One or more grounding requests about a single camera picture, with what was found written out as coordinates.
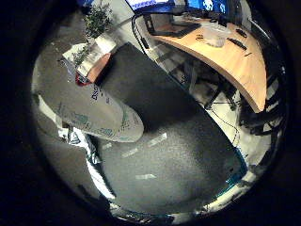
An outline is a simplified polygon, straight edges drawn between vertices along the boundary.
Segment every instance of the cable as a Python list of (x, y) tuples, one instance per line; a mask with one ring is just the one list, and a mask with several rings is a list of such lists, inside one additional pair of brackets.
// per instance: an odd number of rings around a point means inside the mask
[(240, 142), (240, 138), (241, 138), (241, 135), (240, 135), (240, 133), (239, 133), (239, 130), (238, 130), (234, 125), (231, 125), (230, 123), (228, 123), (228, 122), (224, 121), (222, 118), (220, 118), (213, 110), (212, 110), (212, 112), (216, 115), (216, 117), (217, 117), (218, 119), (220, 119), (222, 122), (224, 122), (225, 124), (227, 124), (228, 126), (232, 127), (232, 128), (235, 130), (235, 136), (234, 136), (234, 139), (233, 139), (233, 141), (232, 141), (232, 144), (234, 144), (234, 141), (235, 141), (235, 139), (236, 139), (236, 137), (237, 137), (237, 134), (238, 134), (238, 141), (237, 141), (237, 144), (236, 144), (236, 147), (237, 147), (238, 144), (239, 144), (239, 142)]
[(135, 14), (135, 15), (132, 17), (132, 31), (133, 31), (133, 33), (134, 33), (134, 36), (135, 36), (136, 40), (138, 41), (138, 43), (139, 43), (139, 45), (140, 45), (140, 47), (141, 47), (141, 50), (142, 50), (143, 54), (147, 55), (147, 53), (146, 53), (145, 50), (144, 50), (143, 45), (142, 45), (141, 42), (140, 42), (139, 37), (137, 36), (137, 34), (136, 34), (136, 32), (135, 32), (135, 29), (136, 29), (136, 30), (138, 31), (140, 37), (142, 37), (142, 36), (141, 36), (141, 33), (139, 32), (139, 29), (137, 28), (137, 25), (135, 24), (135, 20), (136, 20), (138, 17), (142, 16), (142, 15), (143, 15), (142, 13), (141, 13), (141, 14), (137, 14), (137, 15)]

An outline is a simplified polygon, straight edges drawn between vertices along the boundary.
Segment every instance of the curved desk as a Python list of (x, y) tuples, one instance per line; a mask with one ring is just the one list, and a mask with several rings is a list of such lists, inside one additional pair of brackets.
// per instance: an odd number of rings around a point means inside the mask
[(258, 113), (264, 110), (266, 98), (266, 71), (261, 47), (248, 32), (245, 31), (246, 39), (237, 34), (236, 28), (240, 27), (228, 23), (230, 38), (241, 41), (247, 47), (246, 51), (229, 40), (222, 48), (196, 40), (197, 35), (203, 32), (202, 27), (181, 39), (164, 36), (152, 38), (175, 46), (214, 68), (242, 93), (254, 112)]

